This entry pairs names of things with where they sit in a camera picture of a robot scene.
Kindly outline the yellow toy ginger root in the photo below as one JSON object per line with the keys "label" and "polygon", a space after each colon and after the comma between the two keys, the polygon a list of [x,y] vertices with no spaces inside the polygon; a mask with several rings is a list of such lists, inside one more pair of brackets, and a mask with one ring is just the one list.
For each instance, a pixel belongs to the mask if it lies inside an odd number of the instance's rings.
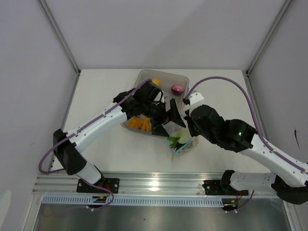
{"label": "yellow toy ginger root", "polygon": [[139,117],[132,118],[129,120],[128,127],[150,132],[151,131],[150,118],[147,117],[144,119],[140,119]]}

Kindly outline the white toy radish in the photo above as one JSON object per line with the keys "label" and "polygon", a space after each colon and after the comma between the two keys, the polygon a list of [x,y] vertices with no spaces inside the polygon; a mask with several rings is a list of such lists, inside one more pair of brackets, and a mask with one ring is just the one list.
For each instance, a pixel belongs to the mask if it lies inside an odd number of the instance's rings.
{"label": "white toy radish", "polygon": [[178,138],[178,143],[180,144],[186,144],[192,137],[188,131],[179,131],[176,135]]}

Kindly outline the toy pineapple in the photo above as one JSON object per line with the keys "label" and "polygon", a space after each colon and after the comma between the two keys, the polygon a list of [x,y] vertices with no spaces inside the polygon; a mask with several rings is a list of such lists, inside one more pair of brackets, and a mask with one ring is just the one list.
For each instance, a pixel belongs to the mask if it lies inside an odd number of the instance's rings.
{"label": "toy pineapple", "polygon": [[170,142],[169,147],[174,150],[180,149],[184,144],[180,143],[180,137],[167,137],[167,140]]}

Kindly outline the purple toy onion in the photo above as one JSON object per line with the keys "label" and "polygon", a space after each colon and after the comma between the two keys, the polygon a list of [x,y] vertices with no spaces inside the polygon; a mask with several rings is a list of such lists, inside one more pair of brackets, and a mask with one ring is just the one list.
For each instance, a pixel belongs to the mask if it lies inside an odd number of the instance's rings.
{"label": "purple toy onion", "polygon": [[180,96],[185,92],[185,88],[179,84],[171,86],[171,91],[174,95]]}

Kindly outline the yellow toy lemon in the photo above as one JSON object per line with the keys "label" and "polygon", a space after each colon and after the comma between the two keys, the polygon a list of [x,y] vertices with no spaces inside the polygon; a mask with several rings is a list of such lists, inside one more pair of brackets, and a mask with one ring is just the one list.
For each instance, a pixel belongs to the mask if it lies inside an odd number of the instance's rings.
{"label": "yellow toy lemon", "polygon": [[156,84],[157,86],[161,86],[161,81],[159,80],[159,79],[157,79],[157,78],[153,78],[152,79],[152,82],[154,83],[154,84]]}

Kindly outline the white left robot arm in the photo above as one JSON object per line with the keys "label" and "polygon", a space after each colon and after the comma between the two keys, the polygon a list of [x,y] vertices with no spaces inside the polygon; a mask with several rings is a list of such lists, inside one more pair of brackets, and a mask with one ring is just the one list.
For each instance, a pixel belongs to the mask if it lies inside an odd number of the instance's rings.
{"label": "white left robot arm", "polygon": [[53,153],[64,171],[85,180],[87,186],[98,193],[104,188],[103,174],[82,153],[103,132],[140,115],[150,119],[151,133],[156,136],[169,137],[164,128],[169,122],[185,127],[175,99],[169,101],[170,109],[166,109],[163,95],[161,88],[147,79],[129,91],[119,93],[107,108],[83,125],[67,132],[55,131]]}

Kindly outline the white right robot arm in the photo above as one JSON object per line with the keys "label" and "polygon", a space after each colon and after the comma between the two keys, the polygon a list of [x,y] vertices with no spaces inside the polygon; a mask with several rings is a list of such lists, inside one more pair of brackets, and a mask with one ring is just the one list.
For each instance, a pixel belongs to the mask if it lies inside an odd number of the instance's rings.
{"label": "white right robot arm", "polygon": [[214,189],[208,181],[204,182],[205,193],[209,195],[233,195],[249,190],[276,193],[289,203],[301,205],[308,200],[308,176],[304,168],[297,169],[297,160],[288,161],[286,154],[277,156],[277,148],[267,147],[268,142],[248,123],[239,120],[224,120],[214,108],[200,105],[192,111],[186,110],[191,136],[203,136],[218,147],[248,156],[270,171],[268,173],[242,173],[225,170],[219,182],[219,189]]}

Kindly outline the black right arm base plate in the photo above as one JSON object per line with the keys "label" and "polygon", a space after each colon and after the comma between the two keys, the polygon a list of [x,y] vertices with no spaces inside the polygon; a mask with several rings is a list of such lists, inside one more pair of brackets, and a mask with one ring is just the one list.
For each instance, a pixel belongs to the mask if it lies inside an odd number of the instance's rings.
{"label": "black right arm base plate", "polygon": [[248,190],[238,191],[230,185],[220,183],[220,180],[204,180],[202,187],[206,195],[248,196]]}

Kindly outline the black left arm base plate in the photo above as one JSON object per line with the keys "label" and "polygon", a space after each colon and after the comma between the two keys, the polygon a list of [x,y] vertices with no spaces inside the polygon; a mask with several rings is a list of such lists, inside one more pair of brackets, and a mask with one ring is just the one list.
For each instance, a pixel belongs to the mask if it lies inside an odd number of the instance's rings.
{"label": "black left arm base plate", "polygon": [[119,178],[104,178],[99,180],[94,186],[87,184],[84,180],[79,179],[77,183],[77,193],[118,193],[120,185]]}

